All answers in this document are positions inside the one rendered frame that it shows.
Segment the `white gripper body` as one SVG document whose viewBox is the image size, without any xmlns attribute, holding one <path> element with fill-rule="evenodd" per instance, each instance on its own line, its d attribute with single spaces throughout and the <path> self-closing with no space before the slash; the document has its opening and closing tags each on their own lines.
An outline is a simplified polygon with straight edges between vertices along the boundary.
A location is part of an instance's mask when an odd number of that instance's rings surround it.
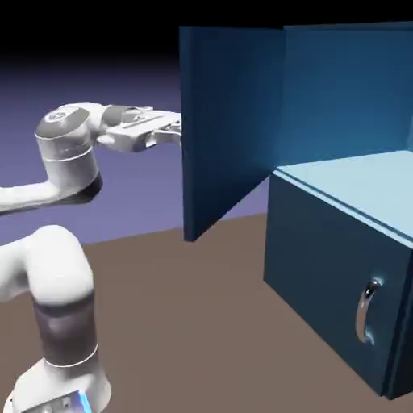
<svg viewBox="0 0 413 413">
<path fill-rule="evenodd" d="M 171 111 L 128 111 L 122 122 L 97 138 L 100 144 L 118 152 L 143 152 L 155 145 L 146 145 L 147 135 L 160 127 L 180 121 L 181 114 Z"/>
</svg>

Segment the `blue cabinet door without handle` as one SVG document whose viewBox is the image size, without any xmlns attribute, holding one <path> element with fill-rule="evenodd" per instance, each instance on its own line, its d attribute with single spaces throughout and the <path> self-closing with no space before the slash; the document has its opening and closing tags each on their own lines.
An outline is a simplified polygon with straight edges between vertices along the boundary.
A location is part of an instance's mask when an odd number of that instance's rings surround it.
<svg viewBox="0 0 413 413">
<path fill-rule="evenodd" d="M 275 166 L 283 30 L 181 27 L 184 238 L 196 241 Z"/>
</svg>

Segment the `blue cabinet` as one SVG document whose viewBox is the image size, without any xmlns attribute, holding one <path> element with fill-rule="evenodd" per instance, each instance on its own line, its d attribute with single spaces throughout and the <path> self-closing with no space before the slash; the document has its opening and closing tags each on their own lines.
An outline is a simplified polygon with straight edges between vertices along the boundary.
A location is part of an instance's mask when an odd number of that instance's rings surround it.
<svg viewBox="0 0 413 413">
<path fill-rule="evenodd" d="M 413 22 L 288 28 L 282 97 L 271 176 L 413 247 Z"/>
</svg>

